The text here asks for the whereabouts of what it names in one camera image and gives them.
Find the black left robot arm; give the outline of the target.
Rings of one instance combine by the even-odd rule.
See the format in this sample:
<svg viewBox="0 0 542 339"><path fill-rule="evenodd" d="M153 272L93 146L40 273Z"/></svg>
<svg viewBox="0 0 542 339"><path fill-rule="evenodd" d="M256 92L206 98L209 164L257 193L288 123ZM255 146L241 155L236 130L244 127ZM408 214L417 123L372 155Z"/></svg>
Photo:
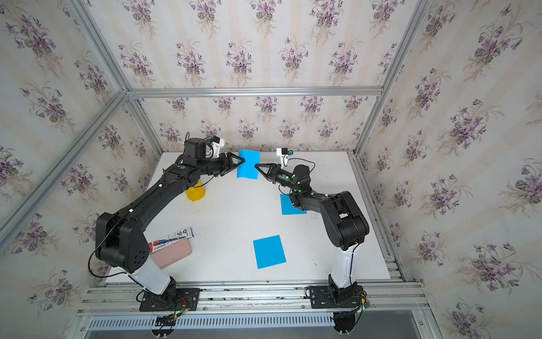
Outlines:
<svg viewBox="0 0 542 339"><path fill-rule="evenodd" d="M201 176L223 177L245 163L233 154L214 149L212 139L188 138L183 153L145 193L116 213L103 213L96 221L93 256L120 268L145 292L162 297L176 292L176 281L150 257L144 232L171 201L197 186Z"/></svg>

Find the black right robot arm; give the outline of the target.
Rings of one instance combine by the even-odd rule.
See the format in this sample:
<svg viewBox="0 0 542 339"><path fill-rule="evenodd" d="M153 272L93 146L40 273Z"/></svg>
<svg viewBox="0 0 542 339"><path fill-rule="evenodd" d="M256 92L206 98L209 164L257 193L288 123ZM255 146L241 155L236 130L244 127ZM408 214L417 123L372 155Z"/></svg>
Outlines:
<svg viewBox="0 0 542 339"><path fill-rule="evenodd" d="M311 169L306 165L297 165L292 172L275 163L259 163L254 168L268 182L289 189L288 197L293 208L320 214L329 240L341 250L328 278L329 293L341 297L348 292L355 293L354 260L359 245L370 233L370 226L352 194L349 191L318 193L311 187Z"/></svg>

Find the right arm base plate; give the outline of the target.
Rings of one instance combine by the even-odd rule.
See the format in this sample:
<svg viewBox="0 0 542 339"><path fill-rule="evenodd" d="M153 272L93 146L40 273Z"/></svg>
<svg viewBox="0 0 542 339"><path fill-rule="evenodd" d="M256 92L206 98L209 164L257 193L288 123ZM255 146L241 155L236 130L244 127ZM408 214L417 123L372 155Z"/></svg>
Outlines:
<svg viewBox="0 0 542 339"><path fill-rule="evenodd" d="M357 284L339 289L331 285L310 285L305 288L305 297L312 309L356 309L367 297L366 291Z"/></svg>

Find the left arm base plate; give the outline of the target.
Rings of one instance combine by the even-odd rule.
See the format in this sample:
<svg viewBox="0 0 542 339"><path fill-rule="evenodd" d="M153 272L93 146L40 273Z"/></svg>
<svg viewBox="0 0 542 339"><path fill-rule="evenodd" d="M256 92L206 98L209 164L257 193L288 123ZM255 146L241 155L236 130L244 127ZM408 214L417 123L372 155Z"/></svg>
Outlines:
<svg viewBox="0 0 542 339"><path fill-rule="evenodd" d="M177 288L175 292L166 291L163 295L154 295L142 290L136 296L140 312L195 311L201 289Z"/></svg>

